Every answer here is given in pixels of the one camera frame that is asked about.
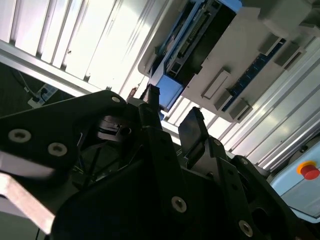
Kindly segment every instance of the cable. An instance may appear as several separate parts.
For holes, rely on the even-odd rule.
[[[99,171],[97,171],[94,174],[95,178],[98,178],[101,174],[103,174],[106,170],[108,170],[108,168],[110,168],[113,164],[119,162],[121,159],[120,157],[117,157],[115,160],[113,160],[112,162],[108,163],[106,166],[104,166],[102,169],[100,169]]]
[[[22,79],[22,81],[23,81],[23,83],[24,83],[25,87],[30,91],[30,93],[32,93],[32,95],[33,95],[34,97],[36,97],[36,98],[37,98],[37,95],[36,95],[36,94],[34,93],[34,91],[32,91],[32,90],[31,90],[31,88],[28,86],[28,84],[27,84],[27,82],[26,82],[26,80],[25,80],[24,76],[22,76],[21,72],[20,72],[20,71],[17,71],[17,72],[18,72],[18,74],[20,75],[20,77],[21,77],[21,79]]]
[[[18,84],[22,87],[22,88],[27,88],[28,89],[28,94],[32,97],[32,99],[35,101],[35,102],[38,102],[39,101],[39,98],[37,97],[37,95],[35,95],[35,93],[30,89],[30,87],[28,86],[28,84],[26,83],[26,80],[25,78],[22,76],[21,72],[19,72],[17,70],[17,72],[19,73],[23,83],[16,77],[14,71],[12,69],[10,69],[10,72],[14,78],[14,80],[16,80],[18,82]]]
[[[40,95],[42,101],[44,101],[46,103],[46,100],[44,99],[44,97],[42,96],[42,94]]]
[[[38,240],[39,233],[40,233],[40,228],[38,228],[38,231],[36,232],[35,240]]]
[[[93,160],[92,160],[92,163],[91,163],[91,166],[90,166],[90,169],[87,173],[87,176],[84,180],[84,184],[82,185],[82,188],[85,189],[86,187],[88,187],[89,183],[90,183],[90,179],[92,178],[92,175],[94,173],[94,170],[95,170],[95,167],[96,167],[96,164],[97,164],[97,161],[98,161],[98,158],[99,158],[99,155],[100,155],[100,152],[101,152],[101,147],[99,147],[96,151],[95,151],[95,154],[94,154],[94,157],[93,157]]]

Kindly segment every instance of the orange button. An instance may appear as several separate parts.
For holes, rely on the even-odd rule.
[[[301,168],[301,174],[306,180],[316,179],[320,175],[319,169],[315,165],[309,164]]]

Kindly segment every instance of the black plastic part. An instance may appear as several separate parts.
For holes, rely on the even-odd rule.
[[[162,211],[150,164],[137,161],[66,201],[55,217],[51,239],[194,240],[211,239],[218,230],[228,236],[229,227],[221,224],[224,213],[216,204],[216,185],[209,178],[182,169],[191,193],[187,211],[195,206],[195,217],[187,224],[173,224]]]
[[[119,95],[104,90],[0,118],[0,150],[20,157],[4,159],[1,170],[56,182],[61,175],[66,176],[78,160],[80,136],[84,139],[101,117],[122,117],[126,109],[127,104]],[[9,140],[8,134],[13,129],[29,131],[31,139],[25,143]],[[52,143],[64,144],[67,153],[59,157],[49,154],[48,146]]]
[[[193,107],[178,127],[182,154],[188,158],[188,168],[192,167],[204,153],[204,142],[209,137],[204,116]]]
[[[248,159],[237,155],[231,163],[253,193],[248,206],[261,232],[272,240],[316,239]]]
[[[235,16],[236,13],[227,6],[222,5],[220,7],[206,32],[176,76],[176,80],[182,83],[184,87],[188,85],[195,74],[200,72],[202,63],[208,57]]]
[[[159,112],[160,89],[152,84],[148,84],[140,99],[149,104],[149,106]]]

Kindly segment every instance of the metal strip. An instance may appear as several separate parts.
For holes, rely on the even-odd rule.
[[[0,1],[0,40],[10,41],[17,0]]]
[[[268,132],[268,134],[264,137],[264,139],[255,148],[253,148],[250,153],[248,153],[247,158],[250,159],[250,155],[252,155],[267,140],[267,138],[269,138],[276,130],[278,130],[298,109],[300,109],[316,92],[318,92],[319,89],[320,89],[320,85],[318,85],[302,101],[300,101],[299,104],[296,105],[288,113],[288,115],[286,115],[273,129],[271,129]]]
[[[4,41],[0,41],[0,62],[76,97],[101,90]]]
[[[56,0],[52,16],[50,17],[50,20],[48,19],[47,21],[47,35],[38,47],[38,52],[39,55],[41,55],[41,59],[47,63],[51,64],[53,61],[53,56],[58,46],[59,37],[61,35],[69,6],[70,0]]]
[[[33,56],[36,55],[49,0],[22,0],[14,30],[15,46]]]
[[[62,31],[58,38],[58,44],[54,50],[52,64],[60,68],[70,44],[74,29],[80,24],[82,12],[86,9],[88,0],[71,0],[64,16]]]
[[[19,18],[20,18],[20,6],[21,0],[15,0],[14,10],[13,10],[13,19],[12,19],[12,26],[10,28],[10,37],[9,43],[15,45],[18,35],[18,28],[19,28]]]
[[[286,92],[296,79],[309,69],[319,58],[320,39],[316,39],[308,48],[307,53],[289,72],[284,72],[282,76],[269,88],[269,90],[253,106],[253,110],[240,123],[235,125],[221,140],[227,150],[230,150],[240,139],[245,139],[259,125],[260,118],[272,111],[281,92]]]
[[[50,27],[51,21],[53,19],[56,4],[57,4],[57,0],[49,0],[48,8],[47,8],[46,15],[44,18],[44,24],[43,24],[42,31],[41,31],[39,44],[38,44],[38,47],[36,50],[36,56],[39,58],[41,58],[41,55],[44,51],[44,45],[45,45],[46,39],[48,37],[49,27]]]
[[[47,235],[55,215],[8,174],[0,173],[0,194],[10,200]]]
[[[171,117],[168,119],[168,122],[170,124],[175,124],[178,120],[178,118],[181,116],[181,114],[185,111],[185,109],[189,106],[190,100],[183,98],[181,103],[178,105],[176,110],[173,112]]]
[[[93,55],[92,55],[92,57],[90,59],[89,65],[88,65],[87,70],[85,72],[85,76],[87,78],[89,78],[90,75],[91,75],[90,66],[92,64],[94,56],[95,56],[97,50],[101,48],[101,45],[103,44],[104,39],[108,37],[108,35],[110,33],[110,30],[111,30],[111,28],[112,28],[112,26],[113,26],[113,24],[114,24],[114,22],[116,20],[116,17],[117,17],[117,14],[119,12],[119,9],[120,9],[120,7],[122,5],[122,2],[123,2],[123,0],[115,0],[113,2],[110,14],[109,14],[109,16],[108,16],[108,18],[106,20],[106,24],[105,24],[105,26],[103,28],[103,32],[102,32],[101,37],[100,37],[100,39],[98,41],[98,44],[95,47],[94,53],[93,53]]]
[[[315,137],[320,130],[320,112],[308,120],[300,129],[289,137],[280,148],[274,151],[268,159],[265,159],[260,165],[267,171],[273,171],[282,164],[289,156],[296,152],[301,144],[307,143]]]

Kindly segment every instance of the mounting hole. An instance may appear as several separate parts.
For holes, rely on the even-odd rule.
[[[221,142],[218,139],[213,140],[215,144],[217,144],[218,146],[221,146]]]
[[[120,103],[120,99],[117,98],[116,96],[112,97],[112,101],[116,102],[116,103]]]
[[[128,136],[131,134],[131,128],[130,127],[124,127],[120,130],[120,135],[121,136]]]
[[[31,133],[25,129],[13,129],[9,132],[8,138],[15,143],[23,144],[31,139]]]
[[[214,173],[212,171],[210,171],[210,172],[208,172],[206,174],[206,176],[213,179],[214,178]]]
[[[48,152],[53,156],[62,157],[68,152],[68,149],[60,142],[53,142],[48,146]]]
[[[238,187],[234,184],[231,184],[231,187],[233,188],[233,190],[238,190]]]
[[[241,162],[242,162],[244,165],[247,165],[247,164],[248,164],[247,160],[244,159],[244,158],[241,158]]]

